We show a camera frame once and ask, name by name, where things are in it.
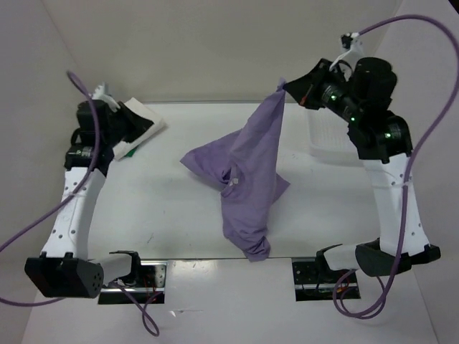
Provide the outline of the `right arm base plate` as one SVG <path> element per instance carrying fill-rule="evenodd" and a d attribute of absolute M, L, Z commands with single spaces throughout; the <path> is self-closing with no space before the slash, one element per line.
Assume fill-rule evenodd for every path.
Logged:
<path fill-rule="evenodd" d="M 332 271 L 324 277 L 319 273 L 314 258 L 292 259 L 293 281 L 295 284 L 295 300 L 305 301 L 328 301 L 333 299 L 333 289 L 338 279 L 346 273 L 346 270 Z M 347 277 L 337 288 L 337 299 L 360 299 L 360 291 L 353 273 Z"/>

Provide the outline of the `white t-shirt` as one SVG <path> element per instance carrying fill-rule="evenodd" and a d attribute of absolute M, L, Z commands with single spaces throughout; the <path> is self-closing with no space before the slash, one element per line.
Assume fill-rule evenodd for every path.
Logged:
<path fill-rule="evenodd" d="M 166 127 L 165 120 L 156 112 L 132 97 L 127 102 L 119 102 L 120 109 L 115 112 L 114 159 L 124 158 L 134 148 Z"/>

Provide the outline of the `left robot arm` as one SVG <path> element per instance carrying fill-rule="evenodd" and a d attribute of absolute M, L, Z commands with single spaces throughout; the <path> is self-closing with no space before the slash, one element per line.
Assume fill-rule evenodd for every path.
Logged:
<path fill-rule="evenodd" d="M 57 212 L 51 234 L 38 257 L 26 260 L 24 271 L 48 298 L 95 298 L 120 280 L 132 287 L 143 278 L 135 251 L 110 252 L 89 259 L 88 239 L 99 193 L 112 160 L 125 156 L 161 121 L 131 98 L 117 110 L 96 100 L 77 108 L 78 128 L 65 154 L 65 205 Z"/>

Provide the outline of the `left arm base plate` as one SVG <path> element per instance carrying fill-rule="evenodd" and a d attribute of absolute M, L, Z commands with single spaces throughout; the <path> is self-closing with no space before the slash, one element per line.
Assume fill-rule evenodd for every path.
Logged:
<path fill-rule="evenodd" d="M 126 292 L 139 304 L 144 305 L 150 298 L 151 304 L 162 305 L 165 300 L 166 260 L 142 260 L 138 277 L 129 282 L 127 278 L 121 281 Z M 104 287 L 98 298 L 99 305 L 129 305 L 133 302 L 118 287 Z"/>

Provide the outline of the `green t-shirt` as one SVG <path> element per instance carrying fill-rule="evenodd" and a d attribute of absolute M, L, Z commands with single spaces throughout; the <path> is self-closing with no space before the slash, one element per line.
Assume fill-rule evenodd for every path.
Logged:
<path fill-rule="evenodd" d="M 131 158 L 135 153 L 136 153 L 137 149 L 134 148 L 132 150 L 130 150 L 127 154 L 124 155 L 125 158 Z"/>

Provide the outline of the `purple t-shirt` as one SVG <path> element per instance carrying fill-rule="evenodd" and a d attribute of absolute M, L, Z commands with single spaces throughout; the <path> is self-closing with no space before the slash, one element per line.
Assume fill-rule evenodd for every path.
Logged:
<path fill-rule="evenodd" d="M 189 151 L 180 160 L 196 176 L 221 186 L 223 235 L 251 262 L 269 257 L 270 209 L 290 185 L 277 172 L 284 84 L 285 80 L 279 81 L 241 129 Z"/>

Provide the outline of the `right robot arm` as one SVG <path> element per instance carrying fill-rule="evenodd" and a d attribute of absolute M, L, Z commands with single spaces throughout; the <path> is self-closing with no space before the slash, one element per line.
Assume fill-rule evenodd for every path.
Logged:
<path fill-rule="evenodd" d="M 424 233 L 412 176 L 406 171 L 413 147 L 406 121 L 389 110 L 397 76 L 390 63 L 361 58 L 346 77 L 327 59 L 283 89 L 302 107 L 325 108 L 348 125 L 348 137 L 369 176 L 379 218 L 379 237 L 361 244 L 337 244 L 317 251 L 315 274 L 330 282 L 340 271 L 370 277 L 398 274 L 441 257 Z"/>

